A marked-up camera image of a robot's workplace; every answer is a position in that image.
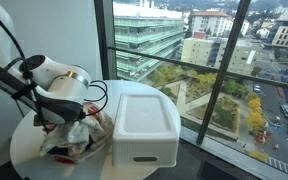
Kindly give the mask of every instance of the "cloth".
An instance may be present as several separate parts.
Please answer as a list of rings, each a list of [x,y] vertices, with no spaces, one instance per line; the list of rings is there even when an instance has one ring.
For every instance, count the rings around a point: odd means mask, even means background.
[[[93,103],[84,103],[84,111],[96,112]],[[59,155],[75,163],[91,157],[110,141],[113,133],[111,118],[101,111],[81,121],[57,125],[45,138],[40,155]]]

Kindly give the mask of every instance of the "white plastic container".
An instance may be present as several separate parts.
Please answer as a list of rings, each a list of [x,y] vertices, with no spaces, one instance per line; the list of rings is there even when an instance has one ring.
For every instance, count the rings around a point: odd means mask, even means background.
[[[113,166],[173,167],[179,135],[160,95],[122,94],[113,132]]]

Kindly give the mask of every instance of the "round white table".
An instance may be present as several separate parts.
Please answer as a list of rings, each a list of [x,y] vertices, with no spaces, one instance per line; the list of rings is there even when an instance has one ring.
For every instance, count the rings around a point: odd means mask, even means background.
[[[167,107],[174,120],[176,131],[180,134],[180,115],[174,103],[163,93],[145,84],[130,81],[110,80],[107,84],[108,103],[104,111],[114,123],[122,93],[159,94],[165,97]],[[89,88],[86,98],[98,99],[103,96],[99,88]],[[34,111],[30,111],[16,128],[10,147],[12,164],[21,177],[37,179],[144,179],[153,173],[157,167],[116,168],[112,166],[112,145],[103,147],[93,157],[81,164],[62,164],[54,161],[54,157],[40,157],[39,149],[45,137],[42,127],[33,126]]]

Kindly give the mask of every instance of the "floor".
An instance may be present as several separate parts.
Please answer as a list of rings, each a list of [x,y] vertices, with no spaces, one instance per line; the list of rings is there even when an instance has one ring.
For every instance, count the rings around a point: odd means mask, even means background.
[[[8,162],[0,167],[0,179],[20,180]],[[159,168],[145,180],[257,180],[258,178],[218,159],[217,157],[181,140],[177,155],[177,165],[173,168]]]

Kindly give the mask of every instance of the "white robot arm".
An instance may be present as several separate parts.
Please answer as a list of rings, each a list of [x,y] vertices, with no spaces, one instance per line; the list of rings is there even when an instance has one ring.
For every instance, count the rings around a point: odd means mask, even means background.
[[[2,6],[0,21],[10,33],[14,33],[12,20]],[[63,124],[83,118],[82,103],[91,82],[90,75],[81,67],[60,64],[43,55],[32,56],[25,60],[26,64],[12,66],[5,72],[3,68],[12,61],[13,44],[5,27],[0,23],[0,89],[34,111],[41,111],[50,123]],[[33,75],[31,79],[23,78],[25,69]]]

